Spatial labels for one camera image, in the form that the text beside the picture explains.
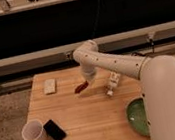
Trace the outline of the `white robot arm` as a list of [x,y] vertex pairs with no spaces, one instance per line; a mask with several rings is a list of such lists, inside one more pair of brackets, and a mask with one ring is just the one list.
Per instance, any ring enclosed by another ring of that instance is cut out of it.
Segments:
[[76,48],[73,57],[87,82],[98,68],[139,80],[151,140],[175,140],[175,56],[106,54],[91,40]]

